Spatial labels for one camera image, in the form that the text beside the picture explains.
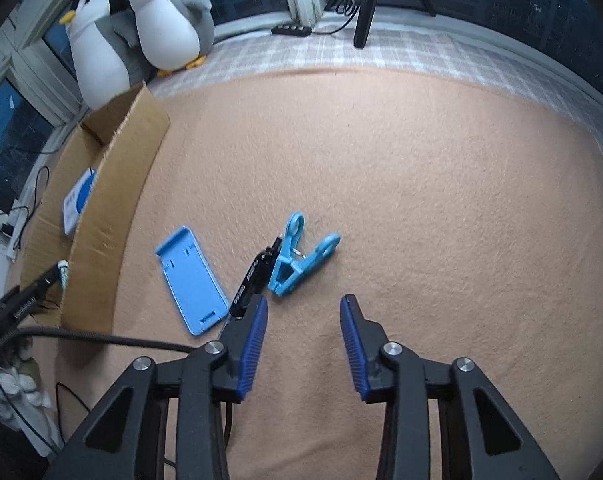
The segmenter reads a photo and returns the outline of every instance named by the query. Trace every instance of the penguin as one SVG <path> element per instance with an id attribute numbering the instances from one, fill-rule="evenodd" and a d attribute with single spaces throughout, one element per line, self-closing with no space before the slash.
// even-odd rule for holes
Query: penguin
<path id="1" fill-rule="evenodd" d="M 159 76 L 200 66 L 213 47 L 210 0 L 129 0 L 146 59 Z"/>
<path id="2" fill-rule="evenodd" d="M 93 110 L 146 81 L 134 15 L 126 0 L 75 0 L 60 19 L 66 26 L 82 98 Z"/>

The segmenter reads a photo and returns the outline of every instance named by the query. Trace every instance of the yellow beak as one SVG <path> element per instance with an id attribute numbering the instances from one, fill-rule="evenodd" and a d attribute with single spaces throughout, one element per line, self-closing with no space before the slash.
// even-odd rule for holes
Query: yellow beak
<path id="1" fill-rule="evenodd" d="M 66 12 L 66 14 L 62 16 L 62 18 L 60 19 L 60 23 L 62 25 L 65 25 L 66 23 L 72 22 L 72 19 L 75 17 L 75 14 L 76 12 L 74 10 L 69 10 L 68 12 Z"/>

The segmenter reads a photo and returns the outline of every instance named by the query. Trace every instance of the brown cloth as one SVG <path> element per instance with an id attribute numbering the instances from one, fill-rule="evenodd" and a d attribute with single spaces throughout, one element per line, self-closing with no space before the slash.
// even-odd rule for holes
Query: brown cloth
<path id="1" fill-rule="evenodd" d="M 508 94 L 388 70 L 262 75 L 163 104 L 172 125 L 131 227 L 115 333 L 217 335 L 188 335 L 153 254 L 181 224 L 227 298 L 293 211 L 303 250 L 342 236 L 291 296 L 269 295 L 234 480 L 374 478 L 383 406 L 353 387 L 346 293 L 421 356 L 475 359 L 559 475 L 587 477 L 603 455 L 603 156 L 589 132 Z M 140 354 L 168 358 L 66 344 L 57 377 L 92 404 Z M 434 437 L 433 478 L 438 453 Z"/>

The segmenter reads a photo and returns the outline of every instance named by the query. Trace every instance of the penguin wing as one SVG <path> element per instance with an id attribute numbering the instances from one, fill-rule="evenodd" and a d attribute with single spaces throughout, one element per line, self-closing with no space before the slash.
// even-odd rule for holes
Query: penguin wing
<path id="1" fill-rule="evenodd" d="M 113 31 L 122 38 L 130 48 L 140 46 L 140 37 L 137 34 L 135 16 L 130 9 L 116 12 L 110 17 Z"/>
<path id="2" fill-rule="evenodd" d="M 184 7 L 191 12 L 195 11 L 195 14 L 202 12 L 203 10 L 211 10 L 213 4 L 210 0 L 181 0 Z"/>

